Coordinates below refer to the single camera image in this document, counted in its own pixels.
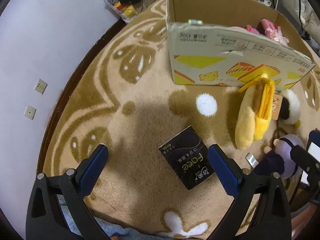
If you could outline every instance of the metal screw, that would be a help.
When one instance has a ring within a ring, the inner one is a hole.
[[[251,173],[250,169],[248,169],[248,168],[243,168],[243,169],[242,169],[242,172],[243,172],[243,174],[245,174],[245,175],[249,175],[249,174]]]
[[[39,173],[37,176],[38,179],[43,179],[44,178],[44,174],[43,173]]]
[[[75,173],[75,170],[74,169],[69,169],[69,170],[67,170],[67,172],[66,172],[66,174],[68,175],[68,176],[71,176],[71,175],[73,175]]]
[[[273,176],[274,176],[276,179],[279,179],[279,178],[280,178],[280,174],[277,173],[277,172],[274,172],[274,173],[273,173]]]

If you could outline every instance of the toy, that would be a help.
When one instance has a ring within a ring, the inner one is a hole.
[[[277,26],[276,24],[274,24],[273,22],[270,22],[267,19],[261,20],[260,23],[261,23],[261,26],[264,30],[264,34],[268,38],[270,38],[274,41],[277,41],[277,42],[281,43],[282,45],[288,46],[289,40],[288,40],[288,38],[283,37],[280,26]]]
[[[300,176],[302,169],[290,157],[290,151],[293,146],[299,145],[304,148],[300,138],[294,134],[287,134],[275,139],[273,144],[275,146],[274,150],[269,146],[264,148],[266,155],[254,168],[254,173],[269,176],[273,172],[278,172],[283,179]]]
[[[251,25],[247,25],[246,30],[254,34],[260,34],[260,32],[257,29],[253,28]]]
[[[295,127],[300,126],[300,101],[292,90],[283,90],[280,95],[283,97],[279,117],[286,124],[292,124]]]
[[[275,84],[266,74],[262,74],[245,84],[238,92],[245,90],[235,131],[235,143],[240,150],[249,148],[254,140],[261,140],[267,131],[271,121]]]

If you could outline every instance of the electrical outlet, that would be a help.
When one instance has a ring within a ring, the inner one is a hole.
[[[36,110],[37,109],[33,108],[32,106],[27,106],[27,109],[26,109],[26,112],[24,113],[24,116],[26,118],[33,120],[33,118],[35,117],[35,114],[36,114]]]
[[[36,87],[35,87],[35,91],[39,92],[40,94],[44,93],[45,88],[47,87],[47,83],[44,82],[43,80],[39,79]]]

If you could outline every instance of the cardboard box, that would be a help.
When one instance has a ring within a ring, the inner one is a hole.
[[[188,24],[189,19],[203,25]],[[231,28],[257,27],[262,19],[279,25],[290,47]],[[175,84],[241,87],[267,73],[281,91],[315,66],[293,25],[256,0],[167,0],[166,24]]]

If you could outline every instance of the beige rug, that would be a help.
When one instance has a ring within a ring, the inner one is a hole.
[[[207,146],[218,143],[240,167],[249,167],[248,152],[259,159],[263,147],[279,134],[294,133],[306,143],[309,132],[320,125],[320,71],[315,67],[293,87],[302,106],[298,129],[281,121],[276,128],[272,121],[263,140],[248,151],[236,150],[234,130],[243,94],[233,87],[173,83],[165,11],[165,0],[158,0],[93,60],[54,132],[44,171],[53,176],[76,168],[104,143],[109,161],[86,198],[95,215],[149,234],[206,238],[233,198],[215,174],[188,191],[158,147],[192,125]],[[208,117],[196,106],[196,98],[205,93],[218,106]],[[296,183],[285,184],[290,198]]]

